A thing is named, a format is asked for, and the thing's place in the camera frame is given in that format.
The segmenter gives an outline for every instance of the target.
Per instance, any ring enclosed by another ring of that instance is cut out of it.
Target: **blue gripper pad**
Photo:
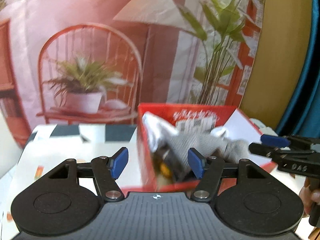
[[[267,134],[261,135],[260,140],[262,144],[271,147],[285,148],[290,145],[290,141],[287,138]]]
[[[114,179],[118,179],[129,160],[128,149],[122,147],[110,158],[110,172]]]
[[[205,158],[194,148],[188,150],[188,163],[197,179],[204,174]]]

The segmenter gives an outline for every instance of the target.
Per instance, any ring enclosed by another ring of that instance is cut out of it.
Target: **floor lamp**
[[[181,16],[173,0],[131,0],[113,18],[116,21],[138,22],[147,25],[146,42],[142,55],[142,77],[150,43],[151,25],[166,25],[190,31],[190,25]]]

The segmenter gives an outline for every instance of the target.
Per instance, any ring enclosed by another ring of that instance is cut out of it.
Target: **orange object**
[[[13,220],[12,215],[10,212],[7,212],[7,221],[11,222]]]
[[[172,172],[170,171],[170,169],[168,168],[167,165],[165,165],[164,163],[161,163],[160,164],[160,171],[161,171],[161,174],[170,179],[172,177]]]
[[[35,180],[41,178],[42,172],[43,172],[44,166],[38,166],[36,174],[35,174]]]
[[[86,163],[84,159],[77,159],[77,163]]]

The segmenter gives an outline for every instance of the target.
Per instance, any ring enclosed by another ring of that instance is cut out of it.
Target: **printed backdrop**
[[[0,107],[43,123],[132,123],[140,102],[239,106],[264,0],[0,0]]]

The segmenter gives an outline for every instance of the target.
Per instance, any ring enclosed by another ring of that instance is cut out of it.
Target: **lamp shade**
[[[173,0],[131,0],[113,19],[167,25],[191,31],[189,23],[183,19]]]

